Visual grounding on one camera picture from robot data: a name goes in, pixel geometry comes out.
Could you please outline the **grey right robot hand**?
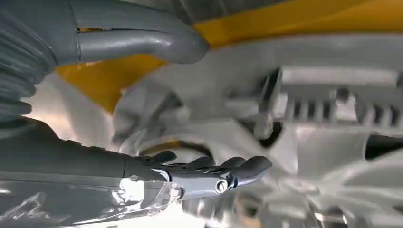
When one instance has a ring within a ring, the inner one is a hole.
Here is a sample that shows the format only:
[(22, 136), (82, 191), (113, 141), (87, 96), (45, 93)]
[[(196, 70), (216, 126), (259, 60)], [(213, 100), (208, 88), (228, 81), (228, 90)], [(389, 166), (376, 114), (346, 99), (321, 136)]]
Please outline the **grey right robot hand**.
[(94, 225), (163, 210), (174, 200), (219, 196), (256, 182), (263, 156), (221, 165), (176, 154), (130, 156), (60, 139), (28, 118), (36, 85), (57, 67), (151, 55), (200, 61), (208, 41), (176, 16), (119, 0), (3, 0), (0, 3), (0, 199), (3, 228)]

